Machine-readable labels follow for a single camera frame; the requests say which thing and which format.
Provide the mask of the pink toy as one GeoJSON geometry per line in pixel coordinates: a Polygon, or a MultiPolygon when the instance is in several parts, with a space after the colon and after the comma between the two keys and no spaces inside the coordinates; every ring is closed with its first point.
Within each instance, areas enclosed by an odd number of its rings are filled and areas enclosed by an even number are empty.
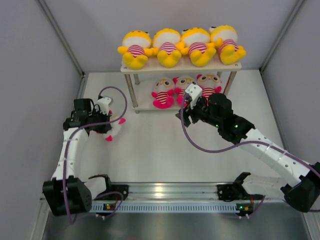
{"type": "Polygon", "coordinates": [[[175,82],[168,77],[162,77],[156,81],[151,96],[154,98],[152,104],[157,109],[169,109],[174,104],[175,82]]]}
{"type": "Polygon", "coordinates": [[[124,117],[121,117],[116,122],[113,122],[110,124],[111,129],[108,130],[106,133],[103,133],[103,137],[107,142],[112,142],[115,136],[120,132],[122,126],[126,122],[126,119],[124,117]]]}
{"type": "Polygon", "coordinates": [[[208,99],[212,94],[222,91],[222,81],[216,74],[198,74],[197,84],[202,88],[202,96],[208,99]]]}

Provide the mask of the pink toy glasses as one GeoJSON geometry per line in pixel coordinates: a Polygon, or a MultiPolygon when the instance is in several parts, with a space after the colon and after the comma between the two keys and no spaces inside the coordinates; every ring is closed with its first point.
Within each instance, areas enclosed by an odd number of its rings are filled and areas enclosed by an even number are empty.
{"type": "Polygon", "coordinates": [[[189,87],[191,84],[197,84],[195,79],[188,75],[178,76],[174,77],[173,82],[175,83],[175,93],[177,94],[176,101],[179,106],[186,105],[186,103],[183,103],[183,96],[185,94],[185,90],[189,87]]]}

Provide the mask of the yellow toy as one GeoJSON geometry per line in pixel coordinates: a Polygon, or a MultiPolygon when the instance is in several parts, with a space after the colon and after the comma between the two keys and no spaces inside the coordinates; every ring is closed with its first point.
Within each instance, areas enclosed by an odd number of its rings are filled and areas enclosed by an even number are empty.
{"type": "Polygon", "coordinates": [[[142,69],[149,60],[156,54],[156,49],[152,47],[150,34],[142,30],[128,32],[117,52],[122,55],[122,60],[127,67],[132,70],[142,69]]]}
{"type": "Polygon", "coordinates": [[[211,26],[209,33],[210,41],[214,43],[219,60],[224,65],[232,65],[247,55],[244,47],[238,45],[237,31],[231,25],[211,26]]]}
{"type": "Polygon", "coordinates": [[[163,28],[155,33],[152,47],[158,62],[166,68],[173,68],[182,57],[181,50],[185,44],[178,31],[172,28],[163,28]]]}
{"type": "Polygon", "coordinates": [[[211,35],[201,27],[184,29],[181,32],[184,48],[181,54],[188,55],[191,63],[196,67],[204,67],[216,54],[215,44],[211,42],[211,35]]]}

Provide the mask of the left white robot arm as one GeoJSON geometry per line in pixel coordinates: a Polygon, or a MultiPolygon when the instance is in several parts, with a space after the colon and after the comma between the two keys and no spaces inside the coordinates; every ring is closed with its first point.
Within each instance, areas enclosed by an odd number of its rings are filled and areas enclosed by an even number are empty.
{"type": "Polygon", "coordinates": [[[109,97],[99,97],[94,103],[90,98],[73,101],[74,109],[63,123],[63,145],[57,167],[42,191],[54,216],[89,212],[92,200],[99,196],[109,199],[113,187],[106,174],[80,179],[82,152],[90,132],[106,134],[111,111],[109,97]]]}

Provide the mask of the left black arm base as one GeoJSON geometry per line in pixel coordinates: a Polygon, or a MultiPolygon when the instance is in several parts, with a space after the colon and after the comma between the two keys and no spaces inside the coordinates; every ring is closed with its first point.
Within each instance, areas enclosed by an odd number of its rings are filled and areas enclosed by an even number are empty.
{"type": "MultiPolygon", "coordinates": [[[[123,195],[123,200],[126,200],[129,195],[129,185],[128,184],[113,184],[111,189],[112,192],[119,192],[123,195]]],[[[111,201],[119,201],[121,196],[117,193],[111,194],[109,196],[111,201]]]]}

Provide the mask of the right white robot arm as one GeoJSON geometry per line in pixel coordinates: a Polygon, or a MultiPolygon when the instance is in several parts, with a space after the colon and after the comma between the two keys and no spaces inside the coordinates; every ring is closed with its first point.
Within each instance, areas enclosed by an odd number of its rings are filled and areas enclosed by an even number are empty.
{"type": "Polygon", "coordinates": [[[222,93],[205,98],[185,93],[179,118],[189,143],[201,152],[218,154],[240,148],[274,170],[278,177],[263,177],[250,172],[241,173],[233,182],[233,192],[240,199],[248,195],[273,197],[286,202],[302,213],[319,213],[313,209],[320,197],[320,164],[310,164],[292,155],[265,137],[253,123],[234,113],[232,102],[222,93]],[[197,145],[186,128],[198,121],[217,129],[231,146],[206,149],[197,145]]]}

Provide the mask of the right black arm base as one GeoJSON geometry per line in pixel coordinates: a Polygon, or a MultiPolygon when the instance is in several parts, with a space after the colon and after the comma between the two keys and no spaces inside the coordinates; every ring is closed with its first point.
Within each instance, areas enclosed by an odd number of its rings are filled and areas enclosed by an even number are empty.
{"type": "Polygon", "coordinates": [[[236,200],[262,200],[260,194],[249,194],[242,187],[246,177],[250,176],[249,172],[242,172],[232,183],[218,184],[218,199],[224,202],[232,202],[236,200]]]}

